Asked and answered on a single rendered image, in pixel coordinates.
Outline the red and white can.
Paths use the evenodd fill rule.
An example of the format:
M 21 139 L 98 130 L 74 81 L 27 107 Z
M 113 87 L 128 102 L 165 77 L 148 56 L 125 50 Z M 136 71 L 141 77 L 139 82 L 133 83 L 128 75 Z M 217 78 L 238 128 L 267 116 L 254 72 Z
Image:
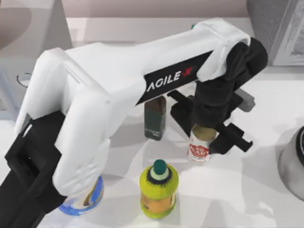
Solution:
M 217 131 L 194 124 L 190 131 L 187 157 L 197 165 L 203 165 L 211 159 L 209 146 L 216 139 Z

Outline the dark green bottle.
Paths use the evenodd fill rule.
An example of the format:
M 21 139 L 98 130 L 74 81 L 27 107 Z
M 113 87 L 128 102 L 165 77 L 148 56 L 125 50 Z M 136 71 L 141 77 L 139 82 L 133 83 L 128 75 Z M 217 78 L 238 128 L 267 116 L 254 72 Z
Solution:
M 159 96 L 144 104 L 144 135 L 160 141 L 166 128 L 166 98 Z

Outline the grey and black cup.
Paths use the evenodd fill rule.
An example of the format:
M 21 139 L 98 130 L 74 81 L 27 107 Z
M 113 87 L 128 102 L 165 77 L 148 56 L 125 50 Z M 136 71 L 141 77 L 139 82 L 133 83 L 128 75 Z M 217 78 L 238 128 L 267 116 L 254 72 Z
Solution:
M 277 167 L 285 187 L 304 201 L 304 126 L 294 133 L 283 149 Z

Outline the green bottle with yellow label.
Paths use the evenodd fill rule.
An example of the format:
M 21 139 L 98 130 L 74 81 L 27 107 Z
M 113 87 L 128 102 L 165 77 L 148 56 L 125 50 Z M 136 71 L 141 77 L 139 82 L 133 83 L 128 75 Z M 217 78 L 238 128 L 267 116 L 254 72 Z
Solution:
M 176 203 L 179 175 L 175 168 L 162 159 L 154 161 L 140 175 L 140 205 L 143 213 L 152 219 L 169 215 Z

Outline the grey cabinet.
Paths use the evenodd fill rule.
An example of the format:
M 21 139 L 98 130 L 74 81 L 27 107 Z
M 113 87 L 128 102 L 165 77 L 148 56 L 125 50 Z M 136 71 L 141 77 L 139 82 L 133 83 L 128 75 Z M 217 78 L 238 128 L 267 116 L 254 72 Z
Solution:
M 275 33 L 285 15 L 289 0 L 247 0 L 247 11 L 255 33 Z

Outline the white sink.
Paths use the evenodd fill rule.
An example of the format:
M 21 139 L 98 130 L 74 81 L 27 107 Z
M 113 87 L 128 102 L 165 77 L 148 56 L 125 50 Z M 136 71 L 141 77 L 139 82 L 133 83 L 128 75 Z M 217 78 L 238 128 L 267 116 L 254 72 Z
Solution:
M 72 46 L 62 0 L 0 0 L 0 119 L 18 116 L 27 88 L 16 75 L 32 73 L 45 50 Z

